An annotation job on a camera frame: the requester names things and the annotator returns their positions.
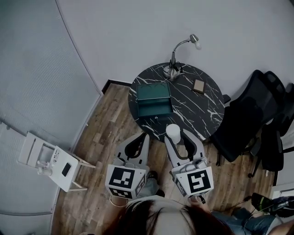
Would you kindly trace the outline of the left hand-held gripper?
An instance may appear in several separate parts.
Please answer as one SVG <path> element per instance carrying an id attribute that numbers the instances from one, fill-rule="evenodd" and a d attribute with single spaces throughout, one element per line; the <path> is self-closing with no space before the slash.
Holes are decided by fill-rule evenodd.
<path id="1" fill-rule="evenodd" d="M 105 187 L 110 195 L 136 199 L 147 180 L 149 135 L 135 134 L 119 144 L 116 157 L 107 167 Z"/>

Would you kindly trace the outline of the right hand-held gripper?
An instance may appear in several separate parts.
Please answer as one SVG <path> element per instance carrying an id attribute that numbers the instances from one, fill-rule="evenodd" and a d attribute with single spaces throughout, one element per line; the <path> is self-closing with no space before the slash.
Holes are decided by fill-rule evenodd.
<path id="1" fill-rule="evenodd" d="M 207 165 L 202 142 L 186 129 L 182 130 L 182 140 L 187 151 L 185 163 L 170 137 L 164 137 L 167 153 L 173 167 L 171 175 L 184 198 L 203 195 L 214 188 L 212 168 Z"/>

